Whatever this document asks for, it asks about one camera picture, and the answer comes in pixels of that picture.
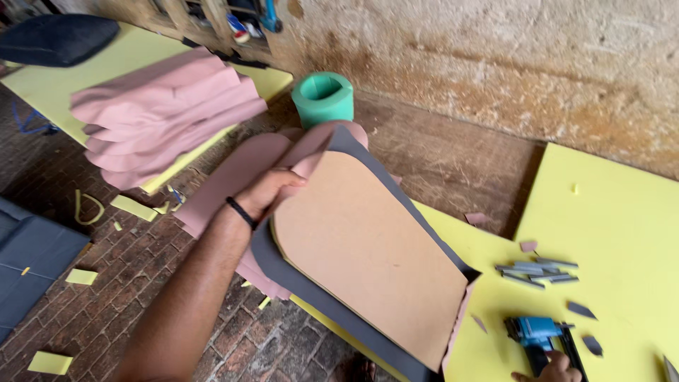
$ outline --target wall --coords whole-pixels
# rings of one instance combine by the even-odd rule
[[[679,179],[676,0],[280,0],[277,67]]]

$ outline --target brick floor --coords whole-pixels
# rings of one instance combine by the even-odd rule
[[[152,223],[108,206],[118,190],[107,185],[87,162],[83,149],[64,133],[19,134],[11,117],[11,93],[0,86],[0,194],[34,213],[86,233],[94,245],[76,259],[12,334],[0,345],[2,381],[109,381],[136,321],[184,259],[194,240],[171,215]],[[30,108],[18,103],[22,116]],[[204,179],[184,171],[192,184]],[[91,226],[73,219],[75,189],[106,206]],[[147,196],[124,192],[151,206],[172,200],[167,191]],[[84,220],[96,214],[89,201]],[[113,222],[123,230],[116,231]],[[65,283],[76,266],[99,273],[91,286]],[[224,298],[195,381],[325,381],[337,365],[356,352],[290,301],[272,301],[254,287],[241,288],[235,276]],[[38,350],[73,356],[65,376],[27,371]],[[378,369],[378,381],[392,381]]]

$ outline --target forearm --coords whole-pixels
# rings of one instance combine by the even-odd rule
[[[135,328],[118,381],[191,379],[250,235],[233,209],[217,213]]]

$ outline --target brown cardboard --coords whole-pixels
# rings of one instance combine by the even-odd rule
[[[439,370],[468,280],[365,165],[325,152],[274,226],[298,269]]]

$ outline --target yellow foam sheet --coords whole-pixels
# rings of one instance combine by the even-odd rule
[[[83,271],[82,269],[71,269],[69,276],[66,278],[66,282],[92,285],[97,275],[97,272]]]
[[[29,364],[28,370],[64,375],[66,374],[66,371],[68,371],[71,361],[73,361],[73,357],[48,353],[46,351],[38,351],[33,356],[33,360],[31,361],[31,364]]]
[[[528,255],[521,252],[518,243],[476,229],[421,203],[414,203],[441,239],[467,264],[484,273],[476,283],[462,320],[451,361],[444,372],[445,380],[508,381],[512,371],[530,374],[530,366],[523,349],[507,338],[502,321],[513,315],[544,315],[566,319],[570,315],[567,314],[565,298],[573,286],[548,285],[547,290],[541,292],[503,279],[494,270],[495,264],[510,264],[512,260],[529,259]],[[291,299],[396,378],[407,380],[315,308],[296,296]],[[484,333],[474,322],[470,317],[472,314],[483,320],[489,334]]]
[[[165,58],[190,50],[181,41],[158,35],[142,28],[120,22],[120,33],[104,50],[84,63],[71,68],[28,66],[0,80],[47,119],[85,145],[88,136],[82,132],[85,123],[75,119],[69,111],[71,94],[146,67]],[[292,81],[290,73],[276,69],[256,69],[232,65],[236,71],[250,76],[257,93],[269,101]],[[146,192],[154,192],[174,174],[214,145],[236,125],[226,127],[193,151],[179,156],[163,174],[142,185]]]
[[[137,201],[134,201],[127,196],[117,195],[111,201],[111,205],[115,208],[120,208],[123,211],[127,211],[132,215],[139,216],[140,218],[152,222],[156,216],[158,216],[158,211],[155,209],[146,207]]]
[[[605,357],[576,340],[590,381],[664,381],[663,354],[679,362],[678,232],[679,183],[547,146],[516,239],[580,264],[581,282],[567,297],[599,321],[568,318]]]

